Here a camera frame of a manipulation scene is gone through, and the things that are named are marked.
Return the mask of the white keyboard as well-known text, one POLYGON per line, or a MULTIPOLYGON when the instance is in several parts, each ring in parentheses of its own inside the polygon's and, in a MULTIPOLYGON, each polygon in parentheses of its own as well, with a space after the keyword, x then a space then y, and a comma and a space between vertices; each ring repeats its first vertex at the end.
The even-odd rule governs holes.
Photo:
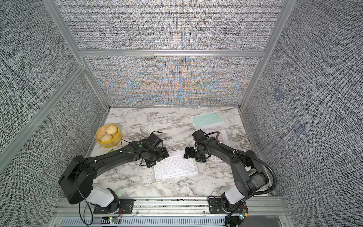
POLYGON ((184 150, 172 151, 169 157, 154 166, 155 179, 191 176, 199 173, 194 159, 185 159, 184 150))

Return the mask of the pink keyboard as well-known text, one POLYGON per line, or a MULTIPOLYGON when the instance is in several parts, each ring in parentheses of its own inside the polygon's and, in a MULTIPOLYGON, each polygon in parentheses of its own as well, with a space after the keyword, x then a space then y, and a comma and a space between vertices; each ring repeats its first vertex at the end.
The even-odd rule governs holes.
POLYGON ((215 137, 217 136, 217 132, 219 132, 218 140, 227 145, 230 146, 229 139, 226 133, 226 130, 206 130, 206 134, 209 135, 209 137, 215 137))

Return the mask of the green keyboard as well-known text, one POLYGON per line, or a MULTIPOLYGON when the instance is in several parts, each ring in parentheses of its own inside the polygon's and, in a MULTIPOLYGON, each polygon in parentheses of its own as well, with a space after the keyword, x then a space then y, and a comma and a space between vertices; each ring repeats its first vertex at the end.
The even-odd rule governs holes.
POLYGON ((193 116, 191 120, 197 130, 211 129, 225 124, 225 121, 218 111, 193 116))

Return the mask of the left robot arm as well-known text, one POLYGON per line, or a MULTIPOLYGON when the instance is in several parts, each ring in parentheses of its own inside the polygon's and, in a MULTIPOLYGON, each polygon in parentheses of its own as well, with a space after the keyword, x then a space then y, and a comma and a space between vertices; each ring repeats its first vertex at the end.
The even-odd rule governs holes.
POLYGON ((144 160, 148 168, 169 157, 162 140, 150 144, 147 140, 133 141, 125 147, 101 156, 74 157, 58 182, 70 204, 85 200, 93 188, 93 180, 120 165, 144 160))

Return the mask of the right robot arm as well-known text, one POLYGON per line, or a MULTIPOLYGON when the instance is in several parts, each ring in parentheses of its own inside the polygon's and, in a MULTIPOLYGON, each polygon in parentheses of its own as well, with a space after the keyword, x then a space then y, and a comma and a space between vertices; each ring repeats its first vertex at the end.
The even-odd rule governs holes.
POLYGON ((257 195, 258 190, 269 183, 265 167, 253 151, 238 151, 215 137, 202 138, 194 147, 187 147, 184 153, 185 159, 195 159, 196 162, 206 162, 211 156, 219 158, 231 167, 234 186, 222 196, 229 205, 257 195))

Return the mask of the yellow bamboo steamer basket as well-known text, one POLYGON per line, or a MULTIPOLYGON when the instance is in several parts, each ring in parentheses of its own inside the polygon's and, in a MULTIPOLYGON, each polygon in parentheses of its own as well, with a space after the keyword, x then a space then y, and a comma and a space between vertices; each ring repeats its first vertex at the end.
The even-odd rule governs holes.
POLYGON ((116 146, 120 143, 122 137, 122 131, 115 124, 106 124, 99 128, 95 134, 95 140, 104 148, 116 146))

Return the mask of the steamed bun far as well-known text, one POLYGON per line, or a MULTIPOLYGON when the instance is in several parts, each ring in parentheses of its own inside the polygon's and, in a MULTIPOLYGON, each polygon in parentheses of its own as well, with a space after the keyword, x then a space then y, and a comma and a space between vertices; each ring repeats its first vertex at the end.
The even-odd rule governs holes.
POLYGON ((118 127, 116 125, 109 125, 106 129, 106 133, 109 135, 114 135, 118 132, 118 127))

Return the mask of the steamed bun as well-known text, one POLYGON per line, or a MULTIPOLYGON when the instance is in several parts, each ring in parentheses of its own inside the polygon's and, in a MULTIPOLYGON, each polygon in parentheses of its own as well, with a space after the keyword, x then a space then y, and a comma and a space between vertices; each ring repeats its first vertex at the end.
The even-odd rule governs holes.
POLYGON ((109 125, 106 129, 106 133, 109 135, 114 135, 118 132, 118 127, 116 125, 109 125))
POLYGON ((104 134, 101 138, 100 138, 100 141, 101 142, 109 142, 113 139, 113 136, 110 135, 110 134, 104 134))

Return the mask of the steamed bun near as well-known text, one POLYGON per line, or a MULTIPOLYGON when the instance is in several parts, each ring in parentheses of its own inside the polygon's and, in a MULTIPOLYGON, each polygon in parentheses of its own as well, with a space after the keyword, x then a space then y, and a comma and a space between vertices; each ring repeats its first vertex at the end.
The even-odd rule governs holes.
POLYGON ((100 141, 101 142, 109 142, 113 139, 113 136, 110 135, 110 134, 104 134, 101 138, 100 138, 100 141))

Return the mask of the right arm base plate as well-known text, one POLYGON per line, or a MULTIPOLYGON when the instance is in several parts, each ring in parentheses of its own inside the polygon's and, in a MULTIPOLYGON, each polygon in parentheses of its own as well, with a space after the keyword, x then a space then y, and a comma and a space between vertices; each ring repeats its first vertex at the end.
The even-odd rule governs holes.
POLYGON ((236 207, 235 204, 230 204, 224 197, 216 198, 214 196, 209 196, 207 201, 211 214, 231 213, 236 207))

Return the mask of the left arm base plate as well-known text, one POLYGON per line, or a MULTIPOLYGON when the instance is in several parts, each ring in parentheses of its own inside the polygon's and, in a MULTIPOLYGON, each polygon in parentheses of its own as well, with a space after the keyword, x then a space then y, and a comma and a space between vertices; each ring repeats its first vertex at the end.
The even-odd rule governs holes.
POLYGON ((119 214, 132 214, 134 207, 134 199, 118 199, 111 202, 106 208, 95 206, 93 214, 102 215, 119 215, 119 214))

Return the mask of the aluminium front rail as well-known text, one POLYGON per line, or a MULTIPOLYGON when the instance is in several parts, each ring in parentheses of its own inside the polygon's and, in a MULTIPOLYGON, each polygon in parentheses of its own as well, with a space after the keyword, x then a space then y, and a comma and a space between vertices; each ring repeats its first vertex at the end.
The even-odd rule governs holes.
MULTIPOLYGON (((133 197, 133 204, 123 205, 122 217, 153 217, 153 216, 212 216, 210 210, 217 210, 217 216, 227 213, 222 208, 213 208, 206 197, 133 197)), ((246 201, 248 216, 291 216, 283 197, 257 196, 246 201)), ((71 205, 66 198, 60 198, 51 214, 56 217, 79 217, 83 214, 85 203, 71 205)))

